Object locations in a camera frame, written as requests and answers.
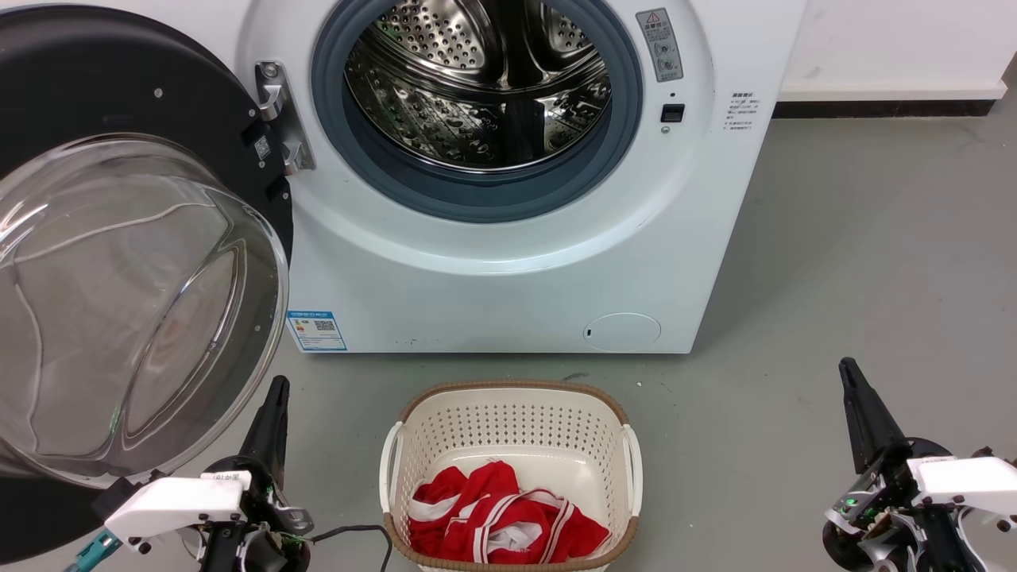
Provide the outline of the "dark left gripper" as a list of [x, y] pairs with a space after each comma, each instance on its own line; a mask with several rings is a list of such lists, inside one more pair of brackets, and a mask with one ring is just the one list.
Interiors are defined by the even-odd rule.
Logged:
[[308, 572], [313, 529], [308, 511], [291, 506], [282, 493], [289, 431], [290, 381], [273, 379], [239, 451], [207, 473], [248, 472], [250, 485], [239, 508], [199, 525], [199, 572]]

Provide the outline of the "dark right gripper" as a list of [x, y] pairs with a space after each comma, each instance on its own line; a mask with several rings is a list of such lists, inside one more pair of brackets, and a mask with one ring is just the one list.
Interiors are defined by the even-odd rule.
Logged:
[[823, 547], [846, 572], [989, 572], [964, 532], [973, 512], [954, 495], [937, 502], [915, 471], [950, 459], [929, 439], [906, 439], [853, 357], [840, 359], [857, 481], [826, 512]]

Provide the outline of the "black round glass washer door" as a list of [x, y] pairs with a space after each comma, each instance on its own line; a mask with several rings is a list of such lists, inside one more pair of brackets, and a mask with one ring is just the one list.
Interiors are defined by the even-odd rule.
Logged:
[[280, 138], [166, 8], [0, 5], [0, 565], [199, 455], [282, 334]]

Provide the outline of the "white front-load washing machine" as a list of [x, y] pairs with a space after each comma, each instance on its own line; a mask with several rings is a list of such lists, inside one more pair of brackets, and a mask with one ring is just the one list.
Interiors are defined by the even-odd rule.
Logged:
[[[238, 53], [255, 85], [283, 63], [316, 168], [291, 177], [290, 311], [331, 311], [350, 354], [584, 354], [603, 314], [647, 314], [636, 354], [687, 354], [747, 193], [809, 0], [608, 0], [643, 73], [638, 133], [602, 184], [508, 223], [462, 223], [385, 198], [324, 137], [310, 94], [321, 25], [338, 0], [252, 0]], [[658, 83], [636, 12], [665, 8], [683, 79]], [[725, 131], [735, 91], [762, 102]], [[686, 105], [683, 122], [662, 105]]]

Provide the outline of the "metal door hinge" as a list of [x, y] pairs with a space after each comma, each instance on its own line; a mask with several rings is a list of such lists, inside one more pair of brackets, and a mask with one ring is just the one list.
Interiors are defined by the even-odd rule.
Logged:
[[316, 168], [315, 154], [310, 149], [307, 130], [303, 126], [289, 76], [283, 63], [261, 60], [254, 66], [259, 116], [276, 131], [282, 145], [284, 174]]

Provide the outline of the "blue energy label sticker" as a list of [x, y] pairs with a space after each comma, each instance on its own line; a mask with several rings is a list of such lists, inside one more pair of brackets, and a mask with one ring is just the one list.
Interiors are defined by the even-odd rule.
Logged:
[[331, 311], [287, 311], [286, 321], [303, 354], [340, 354], [348, 351]]

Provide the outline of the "white plastic laundry basket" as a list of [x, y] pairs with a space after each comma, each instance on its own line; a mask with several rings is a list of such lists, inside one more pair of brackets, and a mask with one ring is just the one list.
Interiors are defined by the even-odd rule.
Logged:
[[[498, 565], [422, 556], [409, 544], [408, 504], [447, 467], [512, 465], [521, 489], [545, 488], [609, 530], [588, 558]], [[566, 381], [465, 381], [422, 393], [393, 424], [379, 463], [379, 503], [393, 546], [422, 572], [611, 572], [640, 523], [643, 463], [624, 409], [599, 388]]]

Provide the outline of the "red and white garment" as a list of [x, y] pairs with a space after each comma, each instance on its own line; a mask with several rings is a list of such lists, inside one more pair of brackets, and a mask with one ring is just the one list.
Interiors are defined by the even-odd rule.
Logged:
[[421, 481], [408, 504], [410, 547], [422, 556], [498, 565], [559, 564], [588, 558], [609, 530], [566, 497], [521, 489], [512, 465], [451, 466]]

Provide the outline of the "round white filter cover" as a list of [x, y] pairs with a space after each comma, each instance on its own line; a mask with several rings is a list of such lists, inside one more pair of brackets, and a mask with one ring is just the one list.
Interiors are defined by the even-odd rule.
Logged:
[[629, 354], [652, 346], [661, 335], [661, 326], [647, 314], [603, 314], [582, 330], [582, 339], [594, 349], [608, 354]]

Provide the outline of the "small printed text sticker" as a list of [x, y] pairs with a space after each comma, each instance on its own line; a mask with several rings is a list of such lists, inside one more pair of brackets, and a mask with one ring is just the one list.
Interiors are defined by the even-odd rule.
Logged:
[[728, 99], [722, 128], [725, 131], [747, 131], [760, 116], [762, 102], [753, 93], [735, 91]]

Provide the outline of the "steel perforated washer drum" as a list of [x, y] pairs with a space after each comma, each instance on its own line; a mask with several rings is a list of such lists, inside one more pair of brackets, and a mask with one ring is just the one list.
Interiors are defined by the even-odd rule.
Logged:
[[613, 94], [592, 40], [541, 0], [399, 0], [358, 37], [345, 80], [390, 141], [462, 172], [562, 156]]

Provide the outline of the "grey warning sticker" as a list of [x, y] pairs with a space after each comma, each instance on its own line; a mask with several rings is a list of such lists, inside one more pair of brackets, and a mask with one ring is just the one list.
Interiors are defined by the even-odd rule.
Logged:
[[683, 62], [675, 27], [665, 8], [636, 12], [658, 83], [683, 79]]

